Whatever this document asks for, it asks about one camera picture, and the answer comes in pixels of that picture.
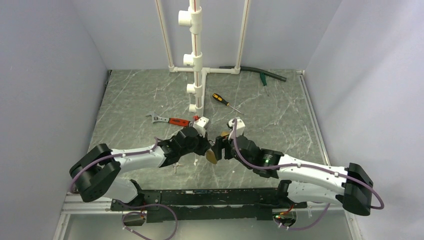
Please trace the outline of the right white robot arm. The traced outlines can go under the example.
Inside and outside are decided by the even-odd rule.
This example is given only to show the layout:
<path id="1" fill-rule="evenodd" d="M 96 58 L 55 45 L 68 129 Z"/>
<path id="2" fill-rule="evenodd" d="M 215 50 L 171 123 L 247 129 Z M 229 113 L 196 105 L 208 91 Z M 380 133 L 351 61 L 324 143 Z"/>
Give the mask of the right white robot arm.
<path id="1" fill-rule="evenodd" d="M 287 208 L 304 202 L 341 205 L 359 216 L 369 216 L 374 183 L 361 165 L 328 166 L 297 159 L 277 150 L 260 148 L 245 136 L 218 136 L 211 147 L 217 161 L 238 160 L 263 178 L 279 180 L 276 203 Z"/>

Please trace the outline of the large brass padlock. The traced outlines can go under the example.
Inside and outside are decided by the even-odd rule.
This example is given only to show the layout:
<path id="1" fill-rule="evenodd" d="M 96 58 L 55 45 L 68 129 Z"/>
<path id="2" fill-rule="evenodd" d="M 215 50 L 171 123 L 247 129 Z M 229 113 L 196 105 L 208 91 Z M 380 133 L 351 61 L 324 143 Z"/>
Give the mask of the large brass padlock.
<path id="1" fill-rule="evenodd" d="M 231 153 L 229 136 L 229 132 L 223 131 L 215 140 L 208 140 L 210 149 L 206 151 L 205 157 L 210 163 L 216 165 L 218 161 L 228 159 Z"/>

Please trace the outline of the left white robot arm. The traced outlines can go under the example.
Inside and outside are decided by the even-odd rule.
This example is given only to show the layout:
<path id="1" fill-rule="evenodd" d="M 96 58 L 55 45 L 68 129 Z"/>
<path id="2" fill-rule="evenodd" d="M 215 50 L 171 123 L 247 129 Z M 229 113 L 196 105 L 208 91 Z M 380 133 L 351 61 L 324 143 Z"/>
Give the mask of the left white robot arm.
<path id="1" fill-rule="evenodd" d="M 101 143 L 70 168 L 71 185 L 85 203 L 105 197 L 137 210 L 144 203 L 142 189 L 135 180 L 122 178 L 122 174 L 171 166 L 188 154 L 204 156 L 210 148 L 208 135 L 192 126 L 184 127 L 169 139 L 156 138 L 153 145 L 142 148 L 112 149 Z"/>

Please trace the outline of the silver key bunch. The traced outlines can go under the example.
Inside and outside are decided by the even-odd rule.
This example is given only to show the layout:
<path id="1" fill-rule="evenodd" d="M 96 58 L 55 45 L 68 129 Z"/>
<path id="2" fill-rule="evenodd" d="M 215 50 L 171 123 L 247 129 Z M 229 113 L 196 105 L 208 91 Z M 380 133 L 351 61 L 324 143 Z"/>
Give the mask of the silver key bunch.
<path id="1" fill-rule="evenodd" d="M 177 174 L 178 169 L 184 166 L 185 166 L 184 164 L 180 164 L 179 162 L 172 164 L 174 173 Z"/>

